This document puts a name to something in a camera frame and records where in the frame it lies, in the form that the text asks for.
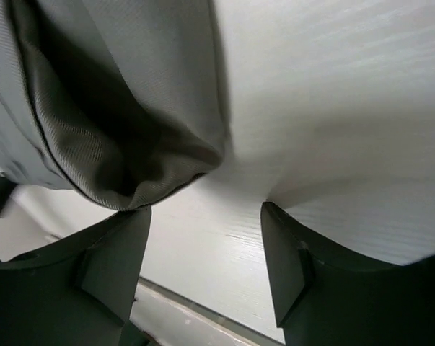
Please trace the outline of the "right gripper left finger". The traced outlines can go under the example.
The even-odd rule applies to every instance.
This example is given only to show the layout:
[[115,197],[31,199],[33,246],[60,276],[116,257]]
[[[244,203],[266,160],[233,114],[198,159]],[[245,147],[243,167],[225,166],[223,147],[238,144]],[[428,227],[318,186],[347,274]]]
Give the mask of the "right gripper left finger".
[[118,345],[150,222],[150,208],[116,213],[0,261],[0,345]]

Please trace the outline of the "aluminium front rail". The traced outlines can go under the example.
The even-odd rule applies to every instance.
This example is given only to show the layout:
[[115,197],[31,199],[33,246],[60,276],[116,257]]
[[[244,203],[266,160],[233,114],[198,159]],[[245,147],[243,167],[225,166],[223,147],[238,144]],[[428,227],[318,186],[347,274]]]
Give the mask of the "aluminium front rail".
[[281,345],[254,329],[140,277],[131,322],[154,345]]

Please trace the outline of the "grey pleated skirt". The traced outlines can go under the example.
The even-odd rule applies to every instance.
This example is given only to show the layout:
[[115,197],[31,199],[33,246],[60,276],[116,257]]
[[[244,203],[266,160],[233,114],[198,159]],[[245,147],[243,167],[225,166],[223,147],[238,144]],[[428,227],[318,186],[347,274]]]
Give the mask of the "grey pleated skirt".
[[0,1],[0,169],[113,210],[224,160],[210,1]]

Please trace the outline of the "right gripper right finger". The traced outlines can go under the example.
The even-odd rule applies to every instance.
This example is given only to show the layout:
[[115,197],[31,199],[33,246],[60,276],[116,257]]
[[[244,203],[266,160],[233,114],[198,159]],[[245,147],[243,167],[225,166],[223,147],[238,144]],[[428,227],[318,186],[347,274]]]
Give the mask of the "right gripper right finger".
[[288,345],[435,345],[435,254],[394,265],[260,211],[276,325]]

